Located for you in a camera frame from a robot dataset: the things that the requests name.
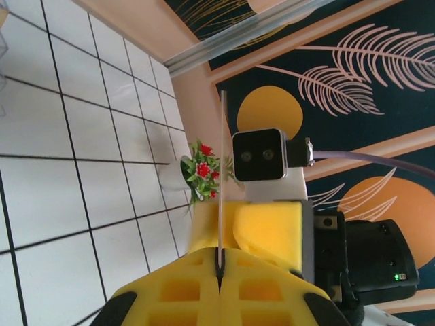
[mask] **cable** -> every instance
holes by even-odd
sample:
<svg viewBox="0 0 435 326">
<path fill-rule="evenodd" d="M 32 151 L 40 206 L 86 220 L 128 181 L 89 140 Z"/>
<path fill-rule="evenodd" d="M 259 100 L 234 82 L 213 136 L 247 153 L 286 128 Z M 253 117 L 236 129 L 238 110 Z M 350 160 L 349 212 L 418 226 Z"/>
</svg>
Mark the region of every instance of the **cable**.
<svg viewBox="0 0 435 326">
<path fill-rule="evenodd" d="M 412 173 L 417 173 L 418 175 L 423 175 L 424 177 L 435 181 L 435 171 L 417 164 L 404 162 L 393 158 L 383 158 L 381 156 L 355 153 L 353 151 L 314 151 L 313 158 L 344 158 L 348 160 L 367 161 L 381 165 L 401 168 Z"/>
</svg>

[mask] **black electronic device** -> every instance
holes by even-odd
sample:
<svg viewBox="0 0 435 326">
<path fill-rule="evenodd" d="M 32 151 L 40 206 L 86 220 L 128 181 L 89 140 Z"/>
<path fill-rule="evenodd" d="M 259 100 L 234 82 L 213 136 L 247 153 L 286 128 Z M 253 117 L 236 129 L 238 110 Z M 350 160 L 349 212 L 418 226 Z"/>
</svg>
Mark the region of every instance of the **black electronic device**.
<svg viewBox="0 0 435 326">
<path fill-rule="evenodd" d="M 402 232 L 392 220 L 345 222 L 338 211 L 315 212 L 315 285 L 351 325 L 362 306 L 412 297 L 418 271 Z"/>
<path fill-rule="evenodd" d="M 365 305 L 415 294 L 419 274 L 396 222 L 346 223 L 346 235 L 349 279 Z"/>
<path fill-rule="evenodd" d="M 309 138 L 287 140 L 278 129 L 237 132 L 232 137 L 234 175 L 240 182 L 280 180 L 287 168 L 311 166 Z"/>
<path fill-rule="evenodd" d="M 285 135 L 278 129 L 238 132 L 232 137 L 234 175 L 240 182 L 285 177 Z"/>
</svg>

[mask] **black grout line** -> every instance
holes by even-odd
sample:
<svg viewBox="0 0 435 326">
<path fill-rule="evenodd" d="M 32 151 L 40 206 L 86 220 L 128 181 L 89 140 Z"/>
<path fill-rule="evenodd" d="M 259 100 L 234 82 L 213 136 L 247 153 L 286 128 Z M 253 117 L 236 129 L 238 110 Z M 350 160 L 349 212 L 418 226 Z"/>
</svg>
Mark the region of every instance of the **black grout line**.
<svg viewBox="0 0 435 326">
<path fill-rule="evenodd" d="M 128 54 L 127 45 L 125 43 L 125 38 L 122 38 L 122 41 L 124 42 L 125 52 L 127 53 L 128 66 L 130 67 L 131 73 L 133 74 L 133 68 L 131 67 L 130 55 Z M 133 77 L 133 85 L 135 85 L 135 92 L 136 92 L 137 102 L 139 103 L 139 109 L 141 110 L 141 115 L 143 117 L 141 100 L 139 98 L 139 93 L 137 92 L 136 81 L 135 81 L 134 77 Z M 147 128 L 145 126 L 145 122 L 143 122 L 143 127 L 145 128 L 145 133 L 146 133 L 147 139 L 148 139 L 148 133 L 147 133 Z M 150 146 L 150 152 L 152 153 L 151 144 L 150 144 L 150 140 L 149 139 L 148 139 L 148 145 Z M 130 196 L 131 196 L 131 203 L 132 203 L 133 208 L 134 208 L 135 207 L 135 203 L 133 202 L 133 197 L 132 197 L 131 193 L 130 193 Z M 151 273 L 150 263 L 149 263 L 148 257 L 147 257 L 147 251 L 145 249 L 145 244 L 143 243 L 143 237 L 142 237 L 141 227 L 140 227 L 139 221 L 137 219 L 136 219 L 136 226 L 137 226 L 137 231 L 139 233 L 139 237 L 141 239 L 141 246 L 142 246 L 143 254 L 145 255 L 145 261 L 147 263 L 148 273 Z"/>
<path fill-rule="evenodd" d="M 149 59 L 150 59 L 150 64 L 151 64 L 152 75 L 153 75 L 153 77 L 154 77 L 154 81 L 156 82 L 156 85 L 157 85 L 157 78 L 156 78 L 156 74 L 155 74 L 155 72 L 154 72 L 154 67 L 153 67 L 152 62 L 151 62 L 151 57 L 149 57 Z M 168 124 L 168 120 L 166 119 L 166 113 L 164 112 L 163 102 L 162 102 L 162 97 L 160 96 L 160 93 L 159 93 L 159 92 L 157 92 L 157 93 L 158 93 L 158 100 L 160 101 L 160 106 L 162 107 L 164 120 L 165 120 L 166 125 L 167 125 L 167 124 Z M 171 146 L 172 146 L 172 151 L 173 151 L 173 153 L 174 153 L 174 158 L 177 159 L 177 155 L 175 154 L 174 144 L 173 144 L 173 142 L 172 142 L 172 138 L 171 138 L 171 133 L 169 132 L 169 129 L 168 129 L 168 128 L 167 128 L 167 130 L 168 130 L 168 135 L 169 135 L 169 141 L 171 142 Z M 159 186 L 160 186 L 160 191 L 162 192 L 162 198 L 163 198 L 164 207 L 165 207 L 166 209 L 168 209 L 168 206 L 167 206 L 167 204 L 166 204 L 166 200 L 164 199 L 164 194 L 163 194 L 162 184 L 160 183 L 160 178 L 158 177 L 157 167 L 156 167 L 156 174 L 157 174 L 158 184 L 159 184 Z M 171 218 L 169 217 L 169 214 L 168 214 L 168 213 L 166 213 L 166 215 L 167 215 L 167 217 L 168 217 L 169 227 L 170 227 L 170 229 L 171 229 L 171 233 L 172 233 L 172 239 L 174 240 L 175 250 L 177 251 L 177 256 L 178 256 L 178 258 L 179 258 L 179 251 L 178 251 L 177 241 L 175 240 L 174 230 L 173 230 L 173 228 L 172 228 Z"/>
<path fill-rule="evenodd" d="M 122 71 L 123 73 L 125 73 L 125 74 L 127 74 L 127 75 L 130 75 L 130 76 L 132 76 L 132 77 L 134 77 L 134 78 L 140 80 L 141 82 L 147 84 L 148 86 L 151 86 L 151 87 L 153 87 L 154 89 L 159 90 L 159 91 L 161 91 L 162 93 L 165 93 L 166 95 L 168 95 L 168 96 L 170 96 L 170 97 L 172 97 L 172 98 L 175 98 L 173 95 L 171 95 L 171 94 L 165 92 L 164 90 L 160 90 L 160 89 L 158 89 L 157 86 L 151 85 L 151 84 L 147 83 L 146 81 L 144 81 L 144 80 L 142 80 L 142 79 L 140 79 L 140 78 L 138 78 L 138 77 L 133 76 L 133 72 L 128 73 L 127 71 L 122 70 L 121 68 L 119 68 L 119 67 L 117 67 L 117 66 L 111 64 L 110 62 L 107 62 L 106 60 L 104 60 L 104 59 L 102 59 L 102 58 L 99 58 L 99 56 L 98 56 L 98 49 L 97 49 L 97 45 L 96 45 L 96 44 L 95 44 L 95 50 L 97 51 L 97 55 L 92 54 L 92 53 L 86 51 L 85 49 L 82 49 L 82 48 L 76 46 L 75 44 L 72 44 L 70 41 L 67 41 L 67 40 L 64 39 L 63 37 L 60 37 L 60 36 L 58 36 L 58 35 L 56 35 L 56 34 L 54 34 L 54 33 L 51 33 L 51 32 L 48 30 L 48 25 L 46 25 L 47 30 L 45 30 L 45 29 L 43 29 L 42 27 L 40 27 L 40 26 L 34 24 L 33 22 L 27 20 L 26 18 L 21 17 L 21 16 L 18 15 L 18 14 L 15 14 L 14 12 L 9 12 L 9 13 L 10 13 L 13 17 L 18 18 L 18 19 L 20 19 L 20 20 L 26 22 L 27 24 L 30 24 L 30 25 L 32 25 L 33 27 L 39 29 L 40 31 L 43 31 L 43 32 L 47 33 L 48 35 L 51 35 L 51 36 L 53 36 L 53 37 L 55 37 L 55 38 L 57 38 L 57 39 L 59 39 L 59 40 L 65 42 L 66 44 L 68 44 L 68 45 L 74 47 L 75 49 L 80 50 L 80 51 L 82 51 L 82 52 L 84 52 L 84 53 L 86 53 L 86 54 L 92 56 L 93 58 L 98 59 L 98 60 L 104 62 L 105 64 L 107 64 L 107 65 L 109 65 L 109 66 L 112 66 L 113 68 L 115 68 L 115 69 L 117 69 L 117 70 L 119 70 L 119 71 Z"/>
<path fill-rule="evenodd" d="M 129 116 L 134 117 L 134 118 L 136 118 L 136 119 L 145 120 L 145 121 L 148 121 L 148 122 L 152 122 L 153 124 L 159 124 L 159 125 L 161 125 L 161 126 L 165 126 L 165 127 L 171 128 L 171 129 L 175 129 L 175 130 L 178 130 L 178 131 L 185 132 L 183 129 L 180 129 L 180 128 L 177 128 L 177 127 L 172 127 L 172 126 L 169 126 L 169 125 L 167 125 L 167 124 L 162 124 L 161 122 L 157 122 L 157 121 L 154 121 L 154 120 L 150 120 L 150 119 L 147 119 L 146 117 L 139 117 L 139 116 L 137 116 L 137 115 L 134 115 L 134 114 L 131 114 L 131 113 L 127 113 L 127 112 L 123 112 L 123 111 L 118 110 L 118 109 L 112 109 L 111 107 L 106 107 L 105 105 L 102 105 L 102 104 L 99 104 L 99 103 L 95 103 L 95 102 L 92 102 L 92 101 L 86 100 L 86 99 L 84 99 L 84 98 L 76 97 L 76 96 L 74 96 L 74 95 L 60 93 L 60 92 L 57 91 L 57 90 L 52 90 L 52 89 L 49 89 L 49 88 L 46 88 L 46 87 L 43 87 L 43 86 L 40 86 L 40 85 L 32 84 L 32 83 L 29 83 L 28 81 L 24 81 L 24 80 L 21 80 L 21 79 L 17 79 L 17 78 L 15 78 L 15 77 L 12 77 L 12 76 L 9 76 L 9 75 L 6 75 L 5 77 L 6 77 L 6 79 L 10 79 L 10 80 L 12 80 L 12 81 L 14 81 L 14 82 L 17 82 L 17 83 L 21 83 L 21 84 L 25 84 L 25 85 L 32 86 L 32 87 L 35 87 L 35 88 L 39 88 L 40 90 L 45 90 L 45 91 L 47 91 L 47 92 L 55 93 L 55 94 L 57 94 L 57 95 L 65 96 L 65 97 L 68 97 L 68 98 L 72 98 L 73 100 L 77 100 L 77 101 L 85 102 L 85 103 L 88 103 L 88 104 L 94 105 L 94 106 L 96 106 L 96 107 L 102 107 L 102 108 L 107 109 L 107 110 L 112 110 L 112 111 L 116 111 L 116 112 L 118 112 L 118 113 L 122 113 L 122 114 L 125 114 L 125 115 L 129 115 Z"/>
<path fill-rule="evenodd" d="M 93 228 L 82 230 L 82 231 L 76 231 L 76 232 L 72 232 L 72 233 L 68 233 L 68 234 L 63 234 L 62 236 L 55 236 L 54 238 L 40 240 L 40 241 L 37 241 L 37 242 L 32 242 L 32 243 L 29 243 L 29 244 L 24 244 L 24 245 L 21 245 L 21 246 L 14 247 L 14 250 L 15 251 L 20 251 L 20 250 L 23 250 L 23 249 L 32 248 L 32 247 L 36 247 L 36 246 L 39 246 L 39 245 L 45 245 L 47 243 L 54 242 L 54 241 L 57 241 L 57 240 L 63 240 L 63 239 L 66 239 L 66 238 L 70 238 L 72 236 L 79 236 L 80 234 L 85 234 L 85 233 L 88 233 L 90 231 L 97 231 L 97 230 L 101 230 L 101 229 L 105 229 L 105 228 L 110 228 L 111 226 L 115 226 L 115 225 L 118 225 L 118 224 L 123 224 L 123 223 L 131 222 L 131 221 L 134 221 L 134 220 L 138 221 L 139 219 L 144 219 L 144 218 L 152 216 L 152 215 L 157 215 L 157 214 L 161 214 L 161 213 L 165 213 L 165 212 L 169 212 L 169 211 L 174 211 L 175 209 L 181 209 L 181 208 L 186 207 L 186 206 L 188 206 L 188 205 L 176 206 L 176 207 L 173 207 L 173 208 L 170 208 L 170 209 L 167 209 L 167 210 L 165 209 L 165 210 L 162 210 L 162 211 L 156 211 L 156 212 L 148 213 L 148 214 L 141 215 L 141 216 L 138 216 L 138 217 L 131 217 L 129 219 L 123 219 L 122 221 L 116 221 L 116 222 L 112 222 L 112 223 L 108 223 L 108 224 L 104 224 L 104 225 L 100 225 L 100 226 L 95 226 Z M 5 253 L 9 253 L 10 251 L 11 250 L 0 251 L 0 255 L 4 255 Z"/>
<path fill-rule="evenodd" d="M 151 64 L 152 75 L 154 76 L 154 81 L 155 81 L 156 84 L 157 84 L 156 74 L 155 74 L 155 72 L 154 72 L 154 68 L 153 68 L 153 66 L 152 66 L 151 57 L 150 57 L 150 64 Z M 165 120 L 166 125 L 167 125 L 167 127 L 168 127 L 169 140 L 171 141 L 171 146 L 172 146 L 172 150 L 173 150 L 173 152 L 174 152 L 174 157 L 175 157 L 175 159 L 177 159 L 177 154 L 175 153 L 174 143 L 172 142 L 171 132 L 169 131 L 168 120 L 167 120 L 167 118 L 166 118 L 166 113 L 164 112 L 164 108 L 163 108 L 162 97 L 160 96 L 160 93 L 159 93 L 159 92 L 158 92 L 158 100 L 160 101 L 160 106 L 162 107 L 164 120 Z M 190 201 L 189 201 L 189 198 L 188 198 L 188 196 L 186 195 L 185 192 L 184 192 L 184 196 L 186 197 L 187 202 L 190 202 Z"/>
<path fill-rule="evenodd" d="M 48 28 L 47 15 L 46 15 L 46 11 L 45 11 L 43 0 L 41 0 L 41 8 L 42 8 L 43 19 L 44 19 L 44 22 L 45 22 L 46 28 L 47 28 L 47 33 L 50 34 L 50 30 Z M 60 92 L 60 100 L 62 101 L 63 113 L 65 115 L 65 121 L 67 123 L 68 136 L 69 136 L 69 141 L 70 141 L 70 144 L 71 144 L 71 150 L 73 152 L 75 171 L 77 173 L 77 179 L 78 179 L 79 186 L 80 186 L 80 192 L 82 194 L 83 206 L 84 206 L 84 210 L 85 210 L 85 214 L 86 214 L 86 220 L 88 222 L 88 229 L 91 230 L 89 212 L 88 212 L 88 207 L 86 205 L 86 199 L 85 199 L 85 196 L 84 196 L 84 190 L 83 190 L 83 185 L 82 185 L 82 178 L 80 177 L 80 171 L 79 171 L 78 162 L 75 159 L 76 156 L 75 156 L 75 150 L 74 150 L 74 144 L 73 144 L 73 137 L 71 136 L 71 129 L 69 127 L 67 108 L 65 106 L 65 100 L 64 100 L 64 98 L 62 96 L 62 86 L 60 84 L 60 77 L 59 77 L 59 72 L 58 72 L 57 64 L 56 64 L 56 56 L 54 55 L 54 49 L 53 49 L 53 43 L 52 43 L 51 37 L 48 37 L 48 42 L 50 44 L 50 50 L 51 50 L 52 57 L 53 57 L 54 70 L 56 72 L 57 84 L 58 84 L 59 92 Z M 95 261 L 97 263 L 97 269 L 98 269 L 98 273 L 99 273 L 99 277 L 100 277 L 101 287 L 102 287 L 102 290 L 103 290 L 104 300 L 107 301 L 107 295 L 106 295 L 106 291 L 105 291 L 105 288 L 104 288 L 104 282 L 103 282 L 103 275 L 101 274 L 101 267 L 100 267 L 100 263 L 99 263 L 99 260 L 98 260 L 97 248 L 95 247 L 94 235 L 92 234 L 92 231 L 90 231 L 89 234 L 90 234 L 90 239 L 91 239 L 91 242 L 92 242 L 92 248 L 93 248 L 93 251 L 94 251 Z"/>
<path fill-rule="evenodd" d="M 3 178 L 1 176 L 1 170 L 0 170 L 0 198 L 1 198 L 1 201 L 3 204 L 3 214 L 5 215 L 6 232 L 7 232 L 7 238 L 9 240 L 9 248 L 10 248 L 11 259 L 12 259 L 12 267 L 14 269 L 15 284 L 16 284 L 16 290 L 18 293 L 18 301 L 20 302 L 22 324 L 23 324 L 23 326 L 27 326 L 28 324 L 27 324 L 26 308 L 24 306 L 24 298 L 22 295 L 20 273 L 18 271 L 18 263 L 16 261 L 14 239 L 12 238 L 12 229 L 11 229 L 11 223 L 9 220 L 9 213 L 7 211 L 5 188 L 3 186 Z"/>
<path fill-rule="evenodd" d="M 62 158 L 58 156 L 33 156 L 33 155 L 19 155 L 19 154 L 5 154 L 0 153 L 0 158 L 24 158 L 36 160 L 58 160 L 58 161 L 78 161 L 78 162 L 100 162 L 100 163 L 128 163 L 128 164 L 157 164 L 168 165 L 169 163 L 153 163 L 153 162 L 140 162 L 140 161 L 126 161 L 126 160 L 100 160 L 98 158 Z"/>
<path fill-rule="evenodd" d="M 5 255 L 6 253 L 10 253 L 10 252 L 11 252 L 10 249 L 2 250 L 2 251 L 0 251 L 0 256 Z"/>
<path fill-rule="evenodd" d="M 49 242 L 66 239 L 66 238 L 69 238 L 72 236 L 79 236 L 80 234 L 85 234 L 86 232 L 89 232 L 89 230 L 77 231 L 77 232 L 73 232 L 73 233 L 63 234 L 62 236 L 55 236 L 54 238 L 49 238 L 49 239 L 45 239 L 45 240 L 41 240 L 41 241 L 37 241 L 37 242 L 32 242 L 29 244 L 23 244 L 21 246 L 15 247 L 15 250 L 18 251 L 18 250 L 36 247 L 39 245 L 44 245 L 44 244 L 49 243 Z"/>
<path fill-rule="evenodd" d="M 94 39 L 94 44 L 95 44 L 95 47 L 97 48 L 97 41 L 95 39 L 95 34 L 94 34 L 94 29 L 93 29 L 93 26 L 92 26 L 91 19 L 90 19 L 90 14 L 88 14 L 88 19 L 89 19 L 89 24 L 90 24 L 90 30 L 92 32 L 92 38 Z M 128 51 L 127 51 L 125 42 L 124 42 L 124 48 L 125 48 L 125 52 L 126 52 L 126 55 L 127 55 L 128 66 L 130 67 L 130 70 L 131 70 L 130 58 L 128 56 Z M 103 67 L 101 65 L 101 61 L 99 61 L 99 65 L 100 65 L 100 70 L 101 70 L 101 77 L 103 78 L 104 90 L 105 90 L 105 93 L 106 93 L 106 96 L 107 96 L 107 102 L 109 103 L 109 106 L 111 106 L 110 105 L 110 99 L 109 99 L 109 92 L 107 91 L 107 87 L 106 87 L 106 83 L 105 83 L 105 78 L 104 78 Z M 122 150 L 121 150 L 121 145 L 120 145 L 119 138 L 118 138 L 118 132 L 116 131 L 116 125 L 115 125 L 113 111 L 110 111 L 110 116 L 111 116 L 112 124 L 114 125 L 114 132 L 115 132 L 115 137 L 116 137 L 116 143 L 118 144 L 118 149 L 120 151 L 121 160 L 122 160 Z M 133 213 L 135 214 L 135 217 L 137 218 L 137 212 L 136 212 L 135 202 L 133 200 L 133 195 L 131 193 L 130 182 L 128 180 L 127 170 L 126 170 L 126 167 L 125 167 L 124 163 L 122 163 L 122 168 L 124 169 L 124 175 L 125 175 L 125 179 L 126 179 L 126 183 L 127 183 L 128 194 L 130 196 L 131 206 L 133 208 Z M 146 253 L 146 250 L 145 250 L 145 245 L 143 244 L 141 228 L 139 227 L 139 222 L 137 221 L 137 219 L 136 219 L 136 226 L 137 226 L 137 231 L 139 233 L 139 238 L 141 240 L 141 246 L 142 246 L 142 250 L 143 250 L 143 256 L 145 258 L 145 263 L 147 265 L 148 273 L 150 273 L 151 272 L 151 270 L 150 270 L 150 263 L 148 262 L 148 257 L 147 257 L 147 253 Z"/>
<path fill-rule="evenodd" d="M 96 314 L 98 314 L 100 312 L 100 310 L 103 309 L 103 307 L 95 310 L 94 312 L 90 313 L 88 316 L 80 319 L 78 322 L 76 322 L 75 324 L 73 324 L 72 326 L 80 326 L 82 323 L 84 323 L 85 321 L 87 321 L 88 319 L 91 319 L 93 316 L 95 316 Z"/>
<path fill-rule="evenodd" d="M 127 57 L 128 57 L 128 62 L 130 62 L 130 57 L 128 56 L 128 51 L 127 51 Z M 152 67 L 152 64 L 151 64 L 151 71 L 152 71 L 152 75 L 153 75 L 154 81 L 156 82 L 156 85 L 157 85 L 156 75 L 154 74 L 154 69 L 153 69 L 153 67 Z M 137 96 L 137 100 L 139 101 L 139 107 L 140 107 L 140 109 L 141 109 L 141 114 L 142 114 L 142 117 L 143 117 L 142 104 L 141 104 L 141 100 L 140 100 L 140 98 L 139 98 L 139 92 L 137 91 L 137 85 L 136 85 L 136 81 L 135 81 L 134 78 L 133 78 L 133 83 L 134 83 L 134 85 L 135 85 L 136 96 Z M 161 105 L 161 107 L 162 107 L 162 111 L 163 111 L 163 114 L 164 114 L 164 109 L 163 109 L 162 101 L 161 101 L 161 100 L 160 100 L 160 105 Z M 145 132 L 146 132 L 146 134 L 147 134 L 148 145 L 150 146 L 150 151 L 151 151 L 151 157 L 152 157 L 152 160 L 153 160 L 153 161 L 156 161 L 156 159 L 154 158 L 154 153 L 153 153 L 152 146 L 151 146 L 150 136 L 149 136 L 149 134 L 148 134 L 148 129 L 147 129 L 147 125 L 146 125 L 145 121 L 143 122 L 143 126 L 145 127 Z M 161 193 L 161 195 L 162 195 L 163 204 L 164 204 L 164 207 L 165 207 L 166 210 L 167 210 L 167 209 L 168 209 L 168 206 L 166 205 L 166 200 L 164 199 L 164 194 L 163 194 L 162 185 L 161 185 L 161 183 L 160 183 L 160 178 L 158 177 L 157 165 L 154 165 L 154 169 L 155 169 L 155 171 L 156 171 L 156 176 L 157 176 L 158 185 L 160 186 L 160 193 Z M 168 213 L 167 213 L 167 217 L 168 217 L 169 227 L 170 227 L 170 229 L 171 229 L 172 239 L 173 239 L 173 241 L 174 241 L 174 245 L 175 245 L 175 250 L 176 250 L 176 252 L 177 252 L 177 256 L 178 256 L 178 258 L 179 258 L 179 252 L 178 252 L 177 242 L 175 241 L 174 231 L 173 231 L 172 223 L 171 223 L 171 219 L 169 218 L 169 214 L 168 214 Z"/>
</svg>

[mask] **yellow foam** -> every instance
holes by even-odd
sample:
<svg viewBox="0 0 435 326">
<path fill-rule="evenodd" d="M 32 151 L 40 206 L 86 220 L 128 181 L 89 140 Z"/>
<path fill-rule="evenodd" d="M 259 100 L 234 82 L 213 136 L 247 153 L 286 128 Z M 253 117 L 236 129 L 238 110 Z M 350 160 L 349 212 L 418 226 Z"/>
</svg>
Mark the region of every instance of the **yellow foam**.
<svg viewBox="0 0 435 326">
<path fill-rule="evenodd" d="M 243 251 L 287 270 L 302 271 L 301 202 L 240 206 L 233 228 Z"/>
<path fill-rule="evenodd" d="M 137 294 L 122 326 L 318 326 L 304 294 L 328 299 L 321 289 L 240 249 L 226 249 L 225 258 L 220 290 L 214 248 L 119 289 L 114 297 Z"/>
<path fill-rule="evenodd" d="M 224 248 L 239 248 L 233 234 L 234 218 L 239 207 L 246 202 L 225 202 L 224 203 L 224 227 L 222 232 Z M 194 206 L 192 220 L 192 233 L 188 252 L 201 248 L 218 246 L 218 219 L 219 203 L 217 201 L 199 202 Z"/>
</svg>

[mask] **camera lens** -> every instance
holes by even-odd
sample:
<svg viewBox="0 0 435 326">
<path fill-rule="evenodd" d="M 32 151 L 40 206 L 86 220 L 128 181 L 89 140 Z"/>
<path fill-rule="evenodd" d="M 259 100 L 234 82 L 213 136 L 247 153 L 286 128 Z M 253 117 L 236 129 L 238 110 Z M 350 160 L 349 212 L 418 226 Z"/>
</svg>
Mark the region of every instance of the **camera lens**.
<svg viewBox="0 0 435 326">
<path fill-rule="evenodd" d="M 244 151 L 241 155 L 242 161 L 248 163 L 250 160 L 252 160 L 252 154 L 250 151 Z"/>
<path fill-rule="evenodd" d="M 272 149 L 266 149 L 265 151 L 263 151 L 263 158 L 265 158 L 266 160 L 272 160 L 273 155 L 274 153 Z"/>
</svg>

